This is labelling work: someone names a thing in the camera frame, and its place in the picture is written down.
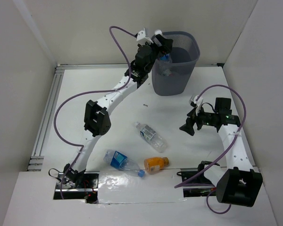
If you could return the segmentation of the Aquafina blue label bottle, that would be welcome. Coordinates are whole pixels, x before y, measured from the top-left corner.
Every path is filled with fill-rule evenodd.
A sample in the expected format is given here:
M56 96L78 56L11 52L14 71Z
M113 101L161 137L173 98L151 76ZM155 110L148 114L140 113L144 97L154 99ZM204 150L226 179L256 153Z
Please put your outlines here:
M153 42L158 46L160 51L159 60L171 63L172 59L170 53L173 47L173 40L168 39L161 30L156 30L154 32Z

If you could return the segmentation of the green label water bottle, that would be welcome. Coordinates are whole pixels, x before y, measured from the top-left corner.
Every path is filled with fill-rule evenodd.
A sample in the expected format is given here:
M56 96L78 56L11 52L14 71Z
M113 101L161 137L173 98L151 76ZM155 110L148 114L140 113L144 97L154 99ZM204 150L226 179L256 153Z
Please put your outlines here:
M157 152L163 153L167 149L166 140L148 124L135 122L134 127L137 129L138 134Z

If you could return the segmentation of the orange juice bottle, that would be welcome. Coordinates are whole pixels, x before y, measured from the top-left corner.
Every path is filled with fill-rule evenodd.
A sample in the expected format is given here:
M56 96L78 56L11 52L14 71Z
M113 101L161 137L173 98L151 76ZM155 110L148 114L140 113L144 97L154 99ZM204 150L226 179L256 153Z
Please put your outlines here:
M144 160L144 167L147 173L155 174L160 170L163 170L169 165L169 159L167 157L152 157Z

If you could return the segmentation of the blue cap water bottle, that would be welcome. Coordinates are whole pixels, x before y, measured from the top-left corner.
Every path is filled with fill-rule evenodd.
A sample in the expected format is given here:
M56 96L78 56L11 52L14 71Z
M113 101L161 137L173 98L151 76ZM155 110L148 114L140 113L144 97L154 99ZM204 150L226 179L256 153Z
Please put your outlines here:
M107 150L103 160L117 170L124 171L125 173L140 178L145 176L145 171L140 168L138 163L119 151Z

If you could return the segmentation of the red label water bottle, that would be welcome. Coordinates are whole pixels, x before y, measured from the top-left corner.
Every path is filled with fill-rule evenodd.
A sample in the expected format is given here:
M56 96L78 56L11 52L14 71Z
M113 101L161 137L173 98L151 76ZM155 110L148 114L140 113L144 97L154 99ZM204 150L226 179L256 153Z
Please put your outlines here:
M175 76L175 75L177 75L177 71L173 67L164 68L164 69L159 71L159 75L162 76L162 77Z

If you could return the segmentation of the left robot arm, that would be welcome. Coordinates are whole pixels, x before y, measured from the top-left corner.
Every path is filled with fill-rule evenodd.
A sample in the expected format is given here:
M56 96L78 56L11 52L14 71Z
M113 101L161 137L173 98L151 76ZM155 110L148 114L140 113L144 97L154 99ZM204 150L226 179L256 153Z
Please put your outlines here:
M147 39L142 45L138 44L135 59L129 64L121 81L102 98L86 103L82 147L74 162L67 164L63 170L67 183L73 188L83 184L87 161L97 141L111 128L110 116L113 110L148 79L155 61L171 53L172 46L173 40L161 34L155 35L153 40Z

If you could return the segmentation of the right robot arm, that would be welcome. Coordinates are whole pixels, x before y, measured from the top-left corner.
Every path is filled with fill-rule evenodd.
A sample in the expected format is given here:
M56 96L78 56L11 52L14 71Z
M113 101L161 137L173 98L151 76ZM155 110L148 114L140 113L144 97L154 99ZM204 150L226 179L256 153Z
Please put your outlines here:
M242 137L241 125L237 115L232 114L231 99L217 97L211 113L205 112L203 99L196 96L190 101L193 109L187 114L186 123L181 131L194 135L194 126L200 130L203 126L216 128L225 149L226 169L216 162L202 161L196 175L182 182L197 181L206 185L211 182L216 188L219 203L252 207L263 183L262 175L256 172L249 161Z

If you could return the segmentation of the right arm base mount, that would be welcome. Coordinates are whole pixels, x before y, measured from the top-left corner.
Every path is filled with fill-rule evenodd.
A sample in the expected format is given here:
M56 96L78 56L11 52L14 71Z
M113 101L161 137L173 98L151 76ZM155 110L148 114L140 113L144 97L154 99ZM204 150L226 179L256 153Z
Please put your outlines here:
M182 170L177 172L177 175L181 177L183 182L185 182L205 169L210 163L210 161L202 161L198 165L197 169ZM210 192L212 192L212 196L216 196L217 184L221 177L225 174L226 170L226 167L221 167L218 163L214 164L204 173L183 185L182 189L184 198L205 197Z

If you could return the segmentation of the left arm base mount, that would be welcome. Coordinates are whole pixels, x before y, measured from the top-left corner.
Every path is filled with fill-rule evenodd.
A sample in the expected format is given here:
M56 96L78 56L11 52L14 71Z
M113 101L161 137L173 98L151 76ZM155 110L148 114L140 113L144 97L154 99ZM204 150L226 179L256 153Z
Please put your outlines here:
M51 168L48 175L56 180L53 199L54 200L85 200L88 204L97 204L99 172L84 172L78 175L75 182L63 172Z

